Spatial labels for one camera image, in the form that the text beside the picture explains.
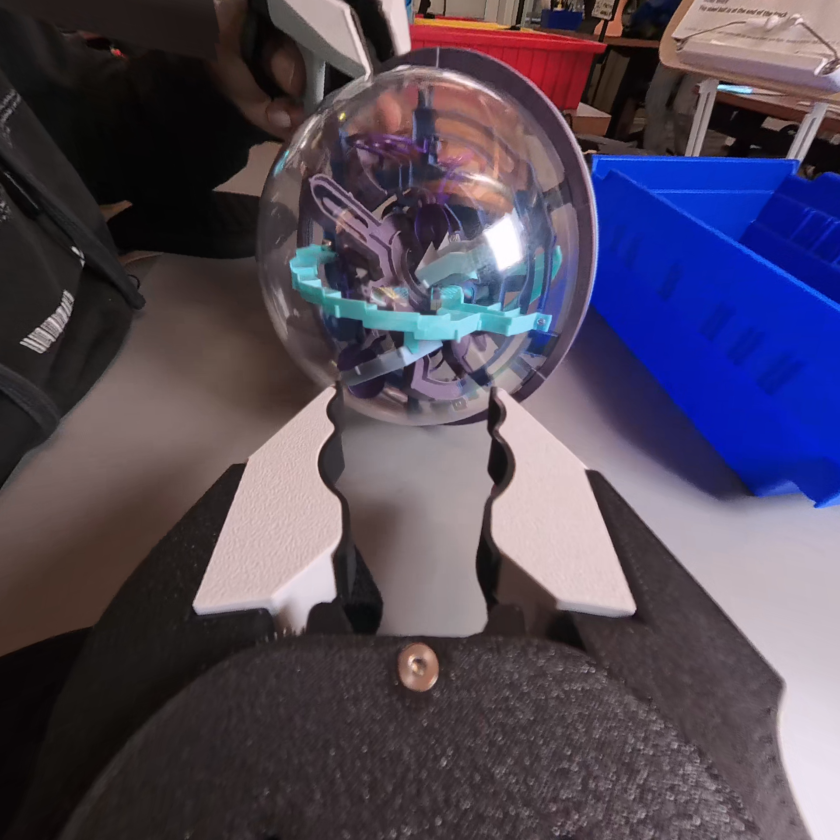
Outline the blue plastic bin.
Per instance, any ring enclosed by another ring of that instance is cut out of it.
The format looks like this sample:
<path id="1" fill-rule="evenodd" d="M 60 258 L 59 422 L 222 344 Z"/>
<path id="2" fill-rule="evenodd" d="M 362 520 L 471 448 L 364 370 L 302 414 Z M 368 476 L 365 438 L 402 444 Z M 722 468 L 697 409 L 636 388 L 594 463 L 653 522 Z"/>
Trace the blue plastic bin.
<path id="1" fill-rule="evenodd" d="M 592 305 L 758 497 L 839 500 L 839 177 L 596 155 Z"/>

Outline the clear maze ball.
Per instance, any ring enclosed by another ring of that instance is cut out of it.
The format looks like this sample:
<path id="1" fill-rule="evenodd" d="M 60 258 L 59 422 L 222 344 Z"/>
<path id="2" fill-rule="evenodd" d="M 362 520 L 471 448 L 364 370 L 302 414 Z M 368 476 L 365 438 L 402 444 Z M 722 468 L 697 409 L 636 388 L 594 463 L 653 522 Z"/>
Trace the clear maze ball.
<path id="1" fill-rule="evenodd" d="M 329 95 L 259 203 L 259 281 L 290 357 L 352 412 L 476 423 L 560 365 L 592 298 L 589 163 L 529 79 L 427 48 Z"/>

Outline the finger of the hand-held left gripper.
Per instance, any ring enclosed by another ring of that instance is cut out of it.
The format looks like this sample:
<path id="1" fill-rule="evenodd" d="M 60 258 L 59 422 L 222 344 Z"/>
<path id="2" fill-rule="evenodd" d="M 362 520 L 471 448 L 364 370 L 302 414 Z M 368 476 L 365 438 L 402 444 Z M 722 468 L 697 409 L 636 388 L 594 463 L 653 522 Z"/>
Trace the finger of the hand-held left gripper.
<path id="1" fill-rule="evenodd" d="M 268 1 L 267 18 L 303 58 L 303 111 L 316 111 L 328 91 L 328 69 L 351 81 L 384 61 L 384 9 L 376 1 Z"/>
<path id="2" fill-rule="evenodd" d="M 411 51 L 404 1 L 350 1 L 350 7 L 373 62 L 386 62 Z"/>

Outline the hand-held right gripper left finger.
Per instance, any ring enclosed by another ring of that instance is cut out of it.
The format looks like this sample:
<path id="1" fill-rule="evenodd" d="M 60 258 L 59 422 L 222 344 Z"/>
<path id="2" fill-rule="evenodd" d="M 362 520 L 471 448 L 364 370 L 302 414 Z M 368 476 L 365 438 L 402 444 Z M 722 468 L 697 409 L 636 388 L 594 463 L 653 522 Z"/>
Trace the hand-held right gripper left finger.
<path id="1" fill-rule="evenodd" d="M 248 458 L 192 603 L 215 616 L 265 610 L 301 634 L 331 604 L 375 634 L 382 595 L 356 547 L 343 473 L 343 393 L 330 387 Z"/>

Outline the instruction sheet on stand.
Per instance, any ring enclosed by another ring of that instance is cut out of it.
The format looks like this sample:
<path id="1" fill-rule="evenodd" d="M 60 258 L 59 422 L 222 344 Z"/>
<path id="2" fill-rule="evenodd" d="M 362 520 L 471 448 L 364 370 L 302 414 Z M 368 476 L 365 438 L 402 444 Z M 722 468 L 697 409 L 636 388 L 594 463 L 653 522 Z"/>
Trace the instruction sheet on stand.
<path id="1" fill-rule="evenodd" d="M 810 150 L 818 130 L 826 116 L 828 107 L 838 104 L 838 93 L 829 94 L 826 91 L 812 90 L 809 88 L 785 86 L 777 82 L 767 82 L 761 79 L 721 77 L 718 73 L 693 67 L 683 63 L 676 54 L 676 44 L 673 40 L 673 32 L 686 15 L 686 12 L 693 2 L 682 2 L 671 18 L 667 29 L 660 39 L 659 59 L 661 63 L 671 69 L 679 70 L 686 74 L 694 74 L 701 77 L 699 86 L 699 99 L 695 117 L 691 124 L 691 130 L 686 147 L 686 156 L 698 156 L 700 154 L 703 140 L 706 137 L 712 109 L 716 100 L 718 86 L 723 82 L 731 82 L 737 85 L 744 85 L 751 88 L 766 89 L 779 93 L 796 96 L 804 102 L 809 102 L 811 107 L 806 113 L 800 128 L 795 135 L 792 146 L 787 153 L 787 158 L 802 163 L 807 152 Z"/>

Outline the red plastic bin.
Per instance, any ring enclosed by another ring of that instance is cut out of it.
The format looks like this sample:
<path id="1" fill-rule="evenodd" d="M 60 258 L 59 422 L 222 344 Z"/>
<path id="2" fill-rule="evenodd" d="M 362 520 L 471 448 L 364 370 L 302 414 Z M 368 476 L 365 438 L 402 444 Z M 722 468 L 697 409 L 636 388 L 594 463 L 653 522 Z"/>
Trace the red plastic bin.
<path id="1" fill-rule="evenodd" d="M 410 33 L 414 49 L 471 49 L 508 64 L 563 112 L 578 109 L 593 62 L 606 50 L 596 40 L 447 18 L 417 18 Z"/>

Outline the person's black printed jacket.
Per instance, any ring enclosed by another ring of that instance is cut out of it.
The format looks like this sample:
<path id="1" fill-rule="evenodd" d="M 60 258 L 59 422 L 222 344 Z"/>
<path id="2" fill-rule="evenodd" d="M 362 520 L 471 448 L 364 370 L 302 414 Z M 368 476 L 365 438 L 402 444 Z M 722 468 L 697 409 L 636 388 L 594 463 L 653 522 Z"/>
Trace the person's black printed jacket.
<path id="1" fill-rule="evenodd" d="M 107 370 L 144 298 L 79 174 L 1 79 L 4 484 Z"/>

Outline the person's left forearm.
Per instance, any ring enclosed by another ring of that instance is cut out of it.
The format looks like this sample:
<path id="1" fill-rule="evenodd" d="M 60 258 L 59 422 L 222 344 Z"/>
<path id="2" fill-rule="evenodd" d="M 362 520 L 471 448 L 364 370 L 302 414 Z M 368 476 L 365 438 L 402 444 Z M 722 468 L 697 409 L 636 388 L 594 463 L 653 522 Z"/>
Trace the person's left forearm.
<path id="1" fill-rule="evenodd" d="M 258 201 L 219 192 L 273 139 L 218 89 L 212 60 L 119 45 L 2 10 L 2 72 L 99 206 L 118 250 L 244 259 Z"/>

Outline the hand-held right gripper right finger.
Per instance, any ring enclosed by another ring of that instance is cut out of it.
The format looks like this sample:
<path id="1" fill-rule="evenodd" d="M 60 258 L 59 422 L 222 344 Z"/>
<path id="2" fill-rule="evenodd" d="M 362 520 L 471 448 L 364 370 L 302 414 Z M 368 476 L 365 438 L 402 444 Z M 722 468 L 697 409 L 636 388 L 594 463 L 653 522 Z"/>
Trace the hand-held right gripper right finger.
<path id="1" fill-rule="evenodd" d="M 567 616 L 634 616 L 590 471 L 505 391 L 490 394 L 487 432 L 491 489 L 479 534 L 486 630 L 544 636 Z"/>

